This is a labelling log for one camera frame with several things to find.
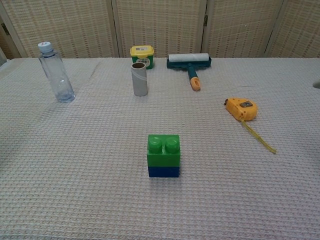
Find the water bottle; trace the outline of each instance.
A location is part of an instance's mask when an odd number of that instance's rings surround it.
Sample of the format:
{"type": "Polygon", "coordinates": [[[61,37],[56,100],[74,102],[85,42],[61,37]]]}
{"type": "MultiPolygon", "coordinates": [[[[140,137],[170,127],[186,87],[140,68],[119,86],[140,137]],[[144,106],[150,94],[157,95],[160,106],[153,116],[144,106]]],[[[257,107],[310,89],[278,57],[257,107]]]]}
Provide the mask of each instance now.
{"type": "Polygon", "coordinates": [[[71,102],[76,96],[60,53],[53,49],[49,41],[40,42],[38,48],[41,52],[39,60],[56,99],[62,103],[71,102]]]}

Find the tape measure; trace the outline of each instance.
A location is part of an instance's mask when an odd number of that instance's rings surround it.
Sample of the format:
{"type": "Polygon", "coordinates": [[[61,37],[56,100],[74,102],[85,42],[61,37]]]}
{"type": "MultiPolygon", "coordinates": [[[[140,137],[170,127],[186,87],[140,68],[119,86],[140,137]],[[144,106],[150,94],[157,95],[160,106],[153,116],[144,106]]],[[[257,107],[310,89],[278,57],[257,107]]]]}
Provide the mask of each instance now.
{"type": "Polygon", "coordinates": [[[224,105],[229,113],[260,142],[262,143],[270,152],[276,153],[277,150],[272,148],[267,142],[265,142],[262,137],[259,136],[251,127],[248,126],[246,121],[253,120],[258,113],[258,106],[255,102],[248,100],[246,98],[227,98],[224,105]]]}

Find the toilet paper roll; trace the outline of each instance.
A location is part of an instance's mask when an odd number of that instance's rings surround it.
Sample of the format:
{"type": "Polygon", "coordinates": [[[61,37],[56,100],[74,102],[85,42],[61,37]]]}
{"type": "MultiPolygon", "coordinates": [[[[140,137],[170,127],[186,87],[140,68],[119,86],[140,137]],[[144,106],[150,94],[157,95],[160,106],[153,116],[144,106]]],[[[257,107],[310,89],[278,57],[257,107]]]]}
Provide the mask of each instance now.
{"type": "Polygon", "coordinates": [[[131,65],[133,93],[136,96],[148,94],[147,66],[143,62],[135,62],[131,65]]]}

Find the lego brick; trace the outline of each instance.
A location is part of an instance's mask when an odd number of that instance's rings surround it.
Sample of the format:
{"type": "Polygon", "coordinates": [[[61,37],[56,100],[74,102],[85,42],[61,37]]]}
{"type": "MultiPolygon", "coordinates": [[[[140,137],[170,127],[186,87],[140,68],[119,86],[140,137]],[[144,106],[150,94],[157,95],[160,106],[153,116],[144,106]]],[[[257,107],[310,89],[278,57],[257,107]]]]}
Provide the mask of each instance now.
{"type": "Polygon", "coordinates": [[[177,166],[149,166],[150,178],[178,178],[180,167],[177,166]]]}
{"type": "Polygon", "coordinates": [[[180,167],[179,135],[149,135],[147,163],[148,167],[180,167]]]}

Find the green lego brick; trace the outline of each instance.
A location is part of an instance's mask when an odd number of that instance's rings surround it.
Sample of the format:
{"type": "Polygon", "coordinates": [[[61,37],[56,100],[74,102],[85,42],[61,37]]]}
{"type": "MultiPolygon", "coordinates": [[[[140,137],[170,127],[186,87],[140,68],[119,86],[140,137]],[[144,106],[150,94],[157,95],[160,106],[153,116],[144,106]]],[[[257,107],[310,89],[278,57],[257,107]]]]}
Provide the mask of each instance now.
{"type": "Polygon", "coordinates": [[[148,167],[180,167],[179,135],[148,136],[148,167]]]}

